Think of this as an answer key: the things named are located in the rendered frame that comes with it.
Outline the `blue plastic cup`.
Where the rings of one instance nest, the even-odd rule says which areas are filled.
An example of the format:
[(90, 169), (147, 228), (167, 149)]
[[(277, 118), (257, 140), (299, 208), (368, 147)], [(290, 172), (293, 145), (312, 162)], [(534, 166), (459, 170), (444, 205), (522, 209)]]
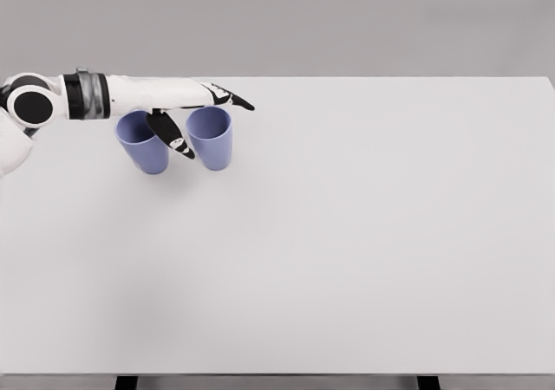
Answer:
[(186, 130), (202, 164), (220, 171), (232, 159), (232, 118), (220, 107), (202, 107), (186, 119)]
[(118, 120), (115, 137), (134, 164), (144, 173), (160, 174), (167, 169), (167, 146), (147, 125), (147, 112), (133, 111)]

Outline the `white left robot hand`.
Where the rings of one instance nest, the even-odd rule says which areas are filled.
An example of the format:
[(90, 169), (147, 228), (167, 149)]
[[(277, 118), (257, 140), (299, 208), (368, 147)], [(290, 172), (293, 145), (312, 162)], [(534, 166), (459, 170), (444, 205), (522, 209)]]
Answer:
[(170, 149), (194, 159), (195, 153), (186, 142), (176, 122), (168, 114), (173, 109), (191, 109), (233, 105), (248, 111), (255, 107), (239, 95), (221, 86), (191, 78), (154, 78), (142, 83), (144, 101), (149, 106), (146, 122), (153, 133)]

